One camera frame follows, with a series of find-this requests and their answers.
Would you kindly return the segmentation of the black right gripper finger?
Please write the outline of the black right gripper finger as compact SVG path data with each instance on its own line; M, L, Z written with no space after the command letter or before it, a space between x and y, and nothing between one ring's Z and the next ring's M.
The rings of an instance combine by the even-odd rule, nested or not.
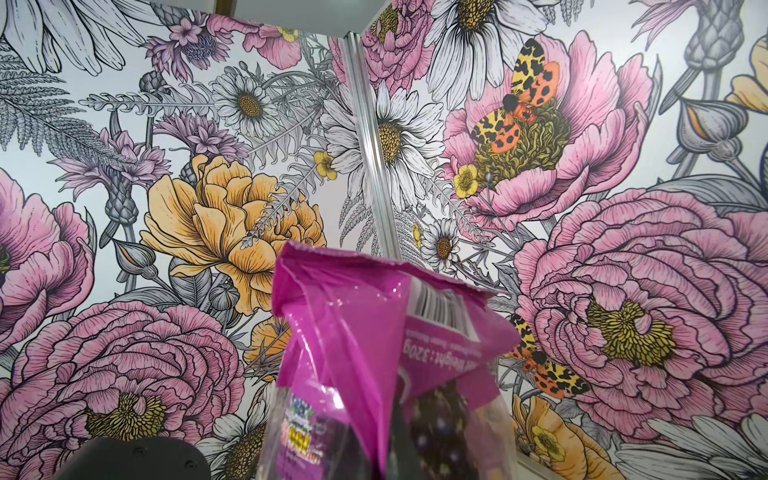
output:
M211 470L193 445L167 437L123 441L99 437L87 441L54 479L206 480Z

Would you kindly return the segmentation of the purple snack bag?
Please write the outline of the purple snack bag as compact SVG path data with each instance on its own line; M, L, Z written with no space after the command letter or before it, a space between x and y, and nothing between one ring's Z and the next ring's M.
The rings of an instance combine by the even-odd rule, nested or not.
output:
M260 479L513 479L495 365L519 344L490 293L406 262L289 243L273 310L292 335Z

